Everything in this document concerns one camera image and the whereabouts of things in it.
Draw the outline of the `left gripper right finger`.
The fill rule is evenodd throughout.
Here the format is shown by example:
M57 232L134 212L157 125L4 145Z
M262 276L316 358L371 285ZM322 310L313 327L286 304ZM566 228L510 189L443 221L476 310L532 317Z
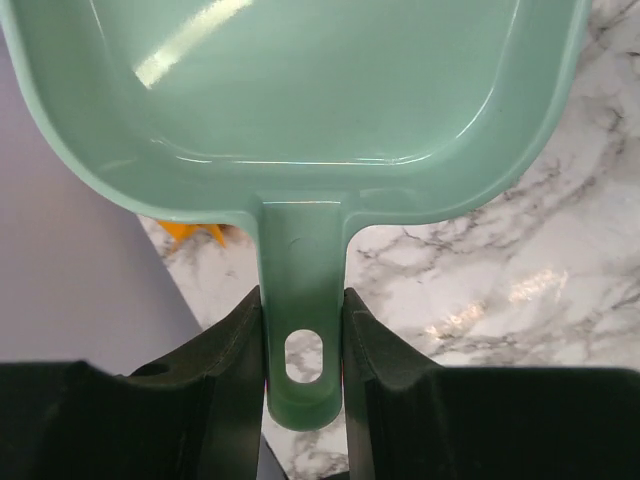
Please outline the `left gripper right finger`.
M352 479L635 479L639 375L444 367L348 289L343 378Z

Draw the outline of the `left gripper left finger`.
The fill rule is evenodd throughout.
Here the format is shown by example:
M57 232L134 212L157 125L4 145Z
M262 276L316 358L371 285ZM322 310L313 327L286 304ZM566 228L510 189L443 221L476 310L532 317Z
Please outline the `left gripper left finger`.
M261 297L128 376L84 361L1 367L5 479L253 479Z

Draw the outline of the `green plastic dustpan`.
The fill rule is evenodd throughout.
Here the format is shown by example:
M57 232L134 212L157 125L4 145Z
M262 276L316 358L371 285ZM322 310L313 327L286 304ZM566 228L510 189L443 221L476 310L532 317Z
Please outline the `green plastic dustpan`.
M513 185L573 82L587 1L5 1L46 141L138 214L258 253L272 418L338 414L345 255Z

